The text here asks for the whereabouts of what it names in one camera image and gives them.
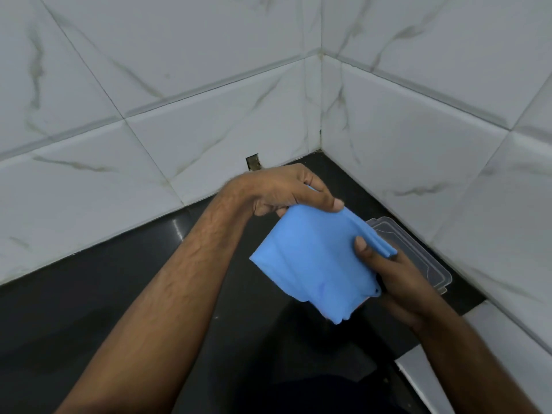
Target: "person's left hand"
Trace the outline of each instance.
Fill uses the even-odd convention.
[[[251,197],[257,216],[276,211],[281,217],[288,206],[296,204],[327,212],[339,212],[344,207],[343,201],[334,198],[324,182],[303,164],[245,173],[229,182],[231,185]]]

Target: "person's right hand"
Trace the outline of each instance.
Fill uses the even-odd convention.
[[[444,299],[401,250],[386,259],[372,250],[362,237],[355,238],[354,249],[358,258],[382,277],[387,289],[379,298],[383,306],[414,331],[423,328],[443,305],[446,306]]]

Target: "clear plastic container lid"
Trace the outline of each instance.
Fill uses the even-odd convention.
[[[446,292],[446,285],[452,282],[452,275],[433,256],[431,256],[418,242],[402,229],[393,219],[386,216],[379,219],[370,219],[367,223],[376,230],[383,239],[394,242],[430,284],[440,294]]]

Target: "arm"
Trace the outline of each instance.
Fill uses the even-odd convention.
[[[114,327],[57,413],[169,412],[193,366],[245,224],[252,215],[274,210],[281,216],[297,203],[343,208],[301,164],[231,180]]]
[[[416,334],[456,413],[538,413],[483,340],[399,250],[387,260],[357,237],[357,255],[388,290],[382,304]]]

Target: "folded blue cloth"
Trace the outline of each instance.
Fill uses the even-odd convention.
[[[367,298],[381,294],[375,273],[354,253],[356,236],[386,258],[397,253],[347,208],[329,213],[295,205],[250,259],[285,293],[312,302],[339,324]]]

